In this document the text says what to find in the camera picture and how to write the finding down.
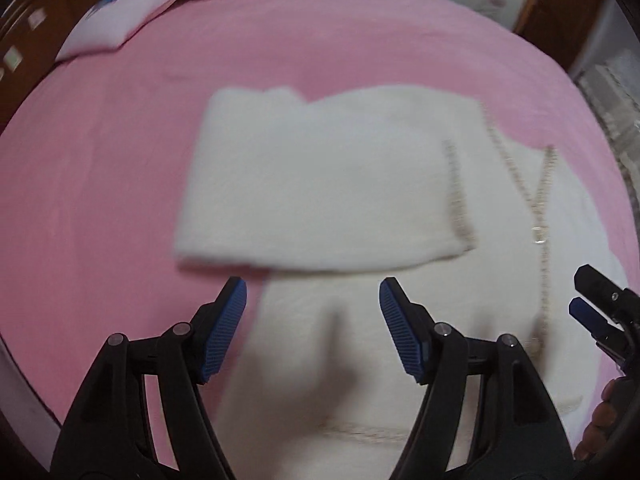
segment pillow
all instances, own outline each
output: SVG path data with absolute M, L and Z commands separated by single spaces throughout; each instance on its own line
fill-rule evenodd
M 101 0 L 87 11 L 68 35 L 56 61 L 80 54 L 116 50 L 175 1 Z

